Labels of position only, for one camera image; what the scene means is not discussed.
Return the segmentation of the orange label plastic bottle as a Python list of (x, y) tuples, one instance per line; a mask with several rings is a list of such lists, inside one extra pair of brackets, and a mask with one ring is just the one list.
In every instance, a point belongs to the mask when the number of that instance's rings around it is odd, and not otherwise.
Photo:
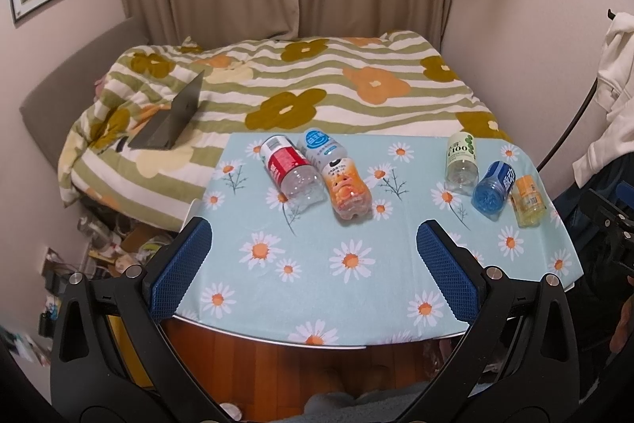
[(372, 207), (372, 194), (349, 157), (329, 162), (321, 172), (332, 208), (338, 217), (351, 220), (365, 216)]

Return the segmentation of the red label plastic bottle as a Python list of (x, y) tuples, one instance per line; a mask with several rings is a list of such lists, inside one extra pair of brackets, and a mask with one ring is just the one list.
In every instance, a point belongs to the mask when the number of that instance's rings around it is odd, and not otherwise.
[(326, 200), (319, 173), (289, 138), (281, 134), (267, 138), (260, 148), (260, 158), (293, 211), (306, 211)]

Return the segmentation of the daisy print blue tablecloth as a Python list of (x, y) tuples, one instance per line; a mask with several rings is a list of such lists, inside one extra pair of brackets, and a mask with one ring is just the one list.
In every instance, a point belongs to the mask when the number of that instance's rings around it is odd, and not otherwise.
[(582, 274), (555, 211), (524, 229), (513, 208), (484, 217), (445, 187), (445, 138), (344, 135), (372, 193), (363, 218), (343, 221), (329, 203), (295, 214), (267, 174), (261, 138), (229, 138), (198, 216), (211, 249), (177, 308), (178, 318), (230, 335), (285, 345), (359, 348), (458, 335), (453, 313), (416, 248), (433, 219), (483, 266), (513, 278)]

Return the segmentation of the white hanging garment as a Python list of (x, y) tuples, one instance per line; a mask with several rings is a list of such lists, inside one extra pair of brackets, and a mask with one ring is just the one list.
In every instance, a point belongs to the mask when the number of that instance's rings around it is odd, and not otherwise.
[(633, 15), (619, 12), (605, 35), (595, 103), (606, 113), (604, 133), (573, 163), (576, 185), (633, 152)]

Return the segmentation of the grey open laptop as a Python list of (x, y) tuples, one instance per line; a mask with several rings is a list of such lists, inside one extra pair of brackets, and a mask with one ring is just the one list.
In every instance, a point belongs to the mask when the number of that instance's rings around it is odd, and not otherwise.
[(131, 149), (170, 150), (196, 115), (203, 83), (199, 73), (173, 99), (169, 109), (160, 109), (149, 118), (143, 128), (130, 141)]

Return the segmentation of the grey bed headboard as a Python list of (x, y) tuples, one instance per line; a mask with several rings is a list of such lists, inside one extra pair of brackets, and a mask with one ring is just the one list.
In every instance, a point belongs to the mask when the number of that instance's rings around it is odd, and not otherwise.
[(73, 122), (94, 104), (95, 82), (125, 50), (147, 43), (140, 21), (128, 18), (62, 62), (21, 103), (26, 130), (51, 167), (57, 167)]

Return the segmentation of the floor clutter pile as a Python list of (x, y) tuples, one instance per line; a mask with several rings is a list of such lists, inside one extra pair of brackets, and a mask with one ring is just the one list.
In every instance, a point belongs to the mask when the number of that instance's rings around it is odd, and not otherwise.
[(50, 338), (70, 277), (82, 273), (90, 279), (120, 275), (128, 266), (146, 264), (158, 249), (173, 241), (175, 234), (120, 214), (110, 207), (84, 197), (77, 231), (86, 239), (86, 249), (78, 261), (62, 258), (54, 249), (44, 253), (41, 276), (46, 291), (38, 334)]

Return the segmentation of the yellow orange plastic bottle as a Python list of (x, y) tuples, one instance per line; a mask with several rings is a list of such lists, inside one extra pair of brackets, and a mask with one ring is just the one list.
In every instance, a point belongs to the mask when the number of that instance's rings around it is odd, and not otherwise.
[(516, 179), (510, 193), (510, 200), (512, 200), (518, 226), (521, 228), (539, 226), (546, 206), (532, 175), (524, 175)]

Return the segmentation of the floral striped duvet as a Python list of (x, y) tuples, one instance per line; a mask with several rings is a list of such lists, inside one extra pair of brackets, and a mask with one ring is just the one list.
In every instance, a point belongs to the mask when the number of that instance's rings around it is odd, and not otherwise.
[[(169, 109), (199, 73), (198, 112), (170, 150), (131, 149), (151, 116)], [(192, 201), (219, 179), (240, 191), (270, 132), (315, 126), (330, 134), (388, 134), (389, 158), (407, 160), (409, 136), (468, 131), (504, 138), (489, 108), (416, 32), (378, 38), (246, 40), (206, 50), (139, 45), (104, 74), (94, 104), (62, 147), (62, 202), (90, 197), (130, 218), (175, 231)]]

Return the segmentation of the green label plastic bottle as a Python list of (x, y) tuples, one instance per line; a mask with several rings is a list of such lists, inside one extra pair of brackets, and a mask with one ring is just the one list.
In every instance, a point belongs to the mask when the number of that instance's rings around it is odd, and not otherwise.
[(475, 138), (468, 132), (457, 132), (448, 138), (446, 148), (445, 187), (471, 195), (479, 182)]

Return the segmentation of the light blue label plastic bottle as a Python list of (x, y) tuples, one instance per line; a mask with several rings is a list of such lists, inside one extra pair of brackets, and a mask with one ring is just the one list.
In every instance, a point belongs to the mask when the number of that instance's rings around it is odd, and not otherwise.
[(299, 141), (299, 148), (308, 162), (319, 172), (336, 160), (348, 156), (348, 152), (337, 140), (325, 132), (311, 128)]

